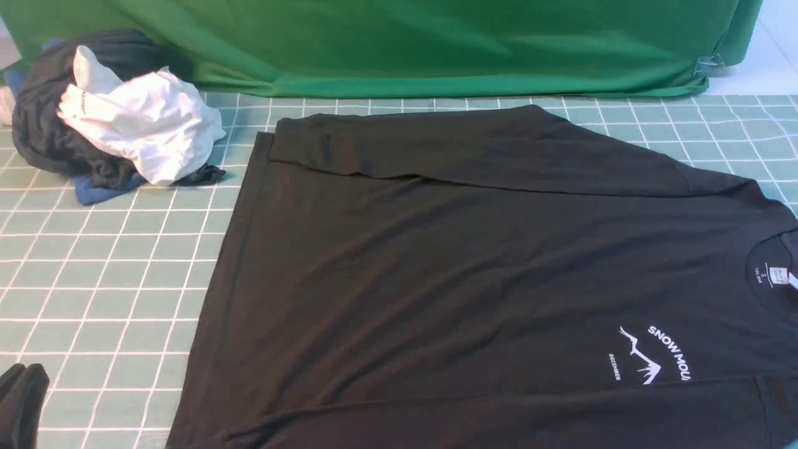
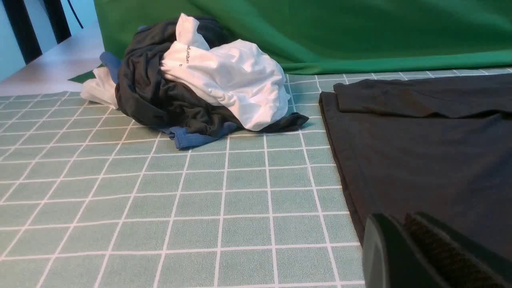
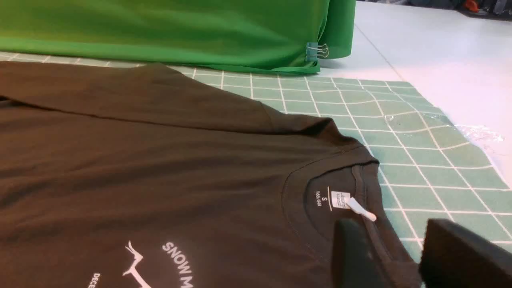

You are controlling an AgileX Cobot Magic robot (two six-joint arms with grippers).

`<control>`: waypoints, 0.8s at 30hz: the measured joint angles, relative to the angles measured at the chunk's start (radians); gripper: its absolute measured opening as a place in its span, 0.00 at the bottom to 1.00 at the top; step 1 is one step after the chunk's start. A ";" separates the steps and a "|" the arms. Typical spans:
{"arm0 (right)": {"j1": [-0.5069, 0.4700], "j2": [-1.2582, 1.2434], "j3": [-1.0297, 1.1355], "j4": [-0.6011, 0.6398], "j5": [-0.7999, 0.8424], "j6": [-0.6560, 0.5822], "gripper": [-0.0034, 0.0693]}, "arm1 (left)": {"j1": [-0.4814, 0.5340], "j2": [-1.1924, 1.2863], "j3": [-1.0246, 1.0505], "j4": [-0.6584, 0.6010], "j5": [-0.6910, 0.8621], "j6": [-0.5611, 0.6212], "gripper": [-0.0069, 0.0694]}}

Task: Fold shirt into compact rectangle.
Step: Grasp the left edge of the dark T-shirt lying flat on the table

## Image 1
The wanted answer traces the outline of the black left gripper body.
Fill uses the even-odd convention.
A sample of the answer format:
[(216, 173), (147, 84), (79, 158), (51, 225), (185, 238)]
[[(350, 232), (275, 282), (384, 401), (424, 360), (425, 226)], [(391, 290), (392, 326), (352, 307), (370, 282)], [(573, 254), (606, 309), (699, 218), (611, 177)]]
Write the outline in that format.
[(49, 387), (42, 364), (14, 364), (1, 376), (1, 447), (36, 448)]

